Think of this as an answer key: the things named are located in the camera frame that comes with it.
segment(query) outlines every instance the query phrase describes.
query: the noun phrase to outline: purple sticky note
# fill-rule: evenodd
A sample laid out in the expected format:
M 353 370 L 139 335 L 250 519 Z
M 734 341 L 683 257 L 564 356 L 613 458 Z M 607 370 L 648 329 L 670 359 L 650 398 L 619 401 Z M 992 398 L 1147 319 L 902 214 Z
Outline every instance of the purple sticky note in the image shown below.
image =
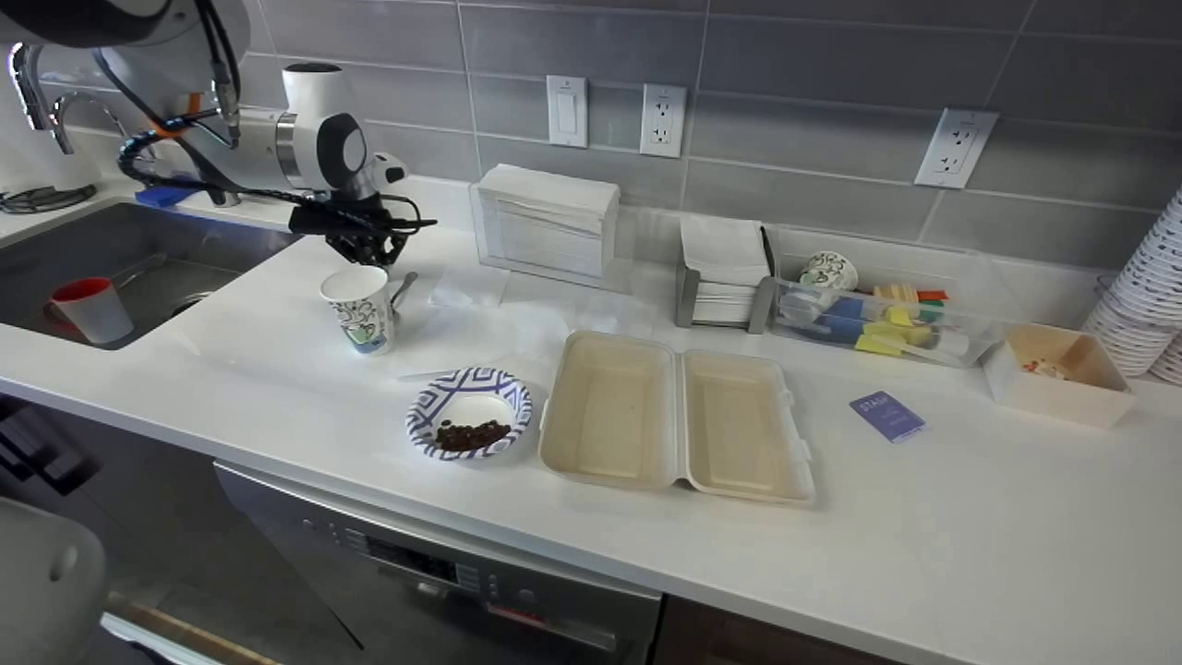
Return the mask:
M 907 438 L 912 431 L 923 427 L 923 420 L 902 407 L 894 395 L 886 390 L 870 390 L 863 398 L 850 401 L 870 427 L 879 427 L 879 436 L 886 436 L 890 442 Z

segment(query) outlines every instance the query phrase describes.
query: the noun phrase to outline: kitchen counter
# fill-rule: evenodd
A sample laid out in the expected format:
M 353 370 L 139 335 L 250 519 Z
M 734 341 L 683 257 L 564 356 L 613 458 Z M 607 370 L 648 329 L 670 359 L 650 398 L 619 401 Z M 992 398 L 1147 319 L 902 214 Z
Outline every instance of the kitchen counter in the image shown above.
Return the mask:
M 299 241 L 124 350 L 0 324 L 0 390 L 902 661 L 1177 661 L 1177 390 L 1145 390 L 1097 436 L 992 407 L 979 374 L 683 334 L 648 299 L 475 266 L 467 187 L 421 197 L 442 230 L 398 262 L 421 281 L 380 359 L 339 341 L 314 297 L 339 257 Z M 256 225 L 281 214 L 219 209 Z M 571 329 L 784 363 L 821 505 L 596 487 L 552 473 L 531 442 L 480 469 L 409 446 L 404 416 L 430 374 L 488 363 L 548 395 Z M 917 438 L 882 442 L 858 420 L 850 398 L 879 389 L 926 420 Z

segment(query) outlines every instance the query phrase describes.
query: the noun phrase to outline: electrical outlet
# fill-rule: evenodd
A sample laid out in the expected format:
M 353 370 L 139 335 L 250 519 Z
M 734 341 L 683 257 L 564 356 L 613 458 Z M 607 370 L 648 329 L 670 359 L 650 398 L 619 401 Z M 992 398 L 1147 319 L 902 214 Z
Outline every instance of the electrical outlet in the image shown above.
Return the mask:
M 586 149 L 586 79 L 548 79 L 552 144 Z
M 920 162 L 917 186 L 963 187 L 970 169 L 974 169 L 974 162 L 987 152 L 992 120 L 996 120 L 992 109 L 944 106 L 939 113 L 933 133 L 931 133 L 931 144 L 926 144 L 926 155 Z
M 644 86 L 640 152 L 644 155 L 681 155 L 683 133 L 686 133 L 686 88 Z

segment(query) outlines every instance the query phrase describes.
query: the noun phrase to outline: wall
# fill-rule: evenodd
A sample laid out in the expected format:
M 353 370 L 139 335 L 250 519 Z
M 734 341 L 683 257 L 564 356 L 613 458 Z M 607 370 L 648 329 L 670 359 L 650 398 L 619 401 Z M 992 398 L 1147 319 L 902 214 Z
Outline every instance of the wall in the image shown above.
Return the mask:
M 1120 266 L 1182 186 L 1177 0 L 247 0 L 247 98 L 347 68 L 417 175 L 495 162 L 628 203 Z M 542 74 L 591 80 L 591 149 L 542 144 Z M 686 159 L 634 155 L 640 86 L 686 86 Z M 1001 127 L 969 193 L 917 187 L 939 106 Z

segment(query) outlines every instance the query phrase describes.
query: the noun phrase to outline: blue patterned plate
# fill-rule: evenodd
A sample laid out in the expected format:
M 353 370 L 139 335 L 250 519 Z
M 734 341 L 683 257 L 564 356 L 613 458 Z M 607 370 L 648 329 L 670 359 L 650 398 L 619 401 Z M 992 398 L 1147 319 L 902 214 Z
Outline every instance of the blue patterned plate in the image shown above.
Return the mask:
M 438 425 L 485 425 L 500 420 L 507 431 L 485 446 L 470 449 L 448 449 L 437 442 Z M 438 462 L 470 462 L 470 458 L 492 458 L 501 446 L 512 446 L 531 420 L 531 401 L 523 383 L 512 374 L 492 370 L 492 364 L 467 364 L 438 374 L 421 395 L 417 407 L 406 416 L 412 446 Z

